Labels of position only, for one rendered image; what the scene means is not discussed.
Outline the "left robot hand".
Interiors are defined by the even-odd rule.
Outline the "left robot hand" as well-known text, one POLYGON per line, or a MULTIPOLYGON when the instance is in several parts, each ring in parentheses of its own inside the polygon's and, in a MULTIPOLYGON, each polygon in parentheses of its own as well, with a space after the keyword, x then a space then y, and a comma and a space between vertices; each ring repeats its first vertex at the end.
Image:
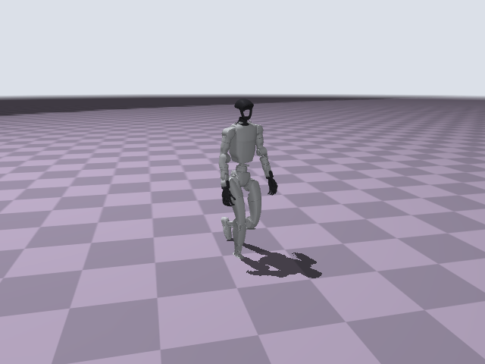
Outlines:
POLYGON ((269 193, 274 195, 277 192, 277 183, 275 182, 275 179, 273 179, 273 173, 272 171, 269 171, 270 177, 266 177, 268 179, 268 186, 269 186, 269 193))

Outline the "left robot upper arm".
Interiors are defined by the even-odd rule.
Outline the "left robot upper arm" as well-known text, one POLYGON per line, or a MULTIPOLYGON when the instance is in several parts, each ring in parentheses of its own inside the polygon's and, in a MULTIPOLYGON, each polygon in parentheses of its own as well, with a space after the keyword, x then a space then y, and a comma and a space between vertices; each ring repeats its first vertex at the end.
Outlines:
POLYGON ((267 150, 265 147, 263 147, 263 127, 259 124, 255 125, 257 127, 257 138, 256 138, 256 154, 258 156, 263 156, 267 154, 267 150))

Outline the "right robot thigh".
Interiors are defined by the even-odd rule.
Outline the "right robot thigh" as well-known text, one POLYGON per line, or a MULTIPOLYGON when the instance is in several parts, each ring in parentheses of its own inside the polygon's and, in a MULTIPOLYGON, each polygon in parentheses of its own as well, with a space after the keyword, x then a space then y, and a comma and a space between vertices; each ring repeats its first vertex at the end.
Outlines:
POLYGON ((230 193, 235 197, 236 200, 234 200, 232 197, 231 201, 234 204, 233 211, 235 214, 235 219, 240 225, 240 229, 243 225, 247 225, 246 221, 246 212, 245 212, 245 205, 244 205, 244 199, 243 199, 243 192, 241 189, 241 186, 239 184, 239 181, 236 179, 236 176, 230 176, 229 178, 230 182, 230 193))

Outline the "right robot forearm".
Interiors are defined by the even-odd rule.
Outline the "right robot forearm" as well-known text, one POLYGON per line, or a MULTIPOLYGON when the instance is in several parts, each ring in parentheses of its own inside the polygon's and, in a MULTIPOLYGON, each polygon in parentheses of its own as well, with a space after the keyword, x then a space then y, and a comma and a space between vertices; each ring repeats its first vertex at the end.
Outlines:
POLYGON ((221 186, 226 187, 226 181, 229 180, 229 165, 226 163, 225 154, 221 154, 219 158, 219 168, 221 169, 221 186))

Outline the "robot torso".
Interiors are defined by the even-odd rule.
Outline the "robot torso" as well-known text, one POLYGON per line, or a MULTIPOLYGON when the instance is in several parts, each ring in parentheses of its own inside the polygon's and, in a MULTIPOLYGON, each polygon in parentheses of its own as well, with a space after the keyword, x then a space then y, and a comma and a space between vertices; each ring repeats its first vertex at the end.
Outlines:
POLYGON ((230 176, 235 175, 241 187, 246 187, 249 184, 250 173, 247 172, 249 165, 245 163, 253 160, 257 138, 257 127, 253 123, 248 121, 247 123, 249 123, 248 126, 240 125, 243 122, 238 124, 235 122, 230 126, 235 127, 236 130, 234 138, 231 139, 229 153, 233 162, 239 163, 236 170, 231 171, 230 176))

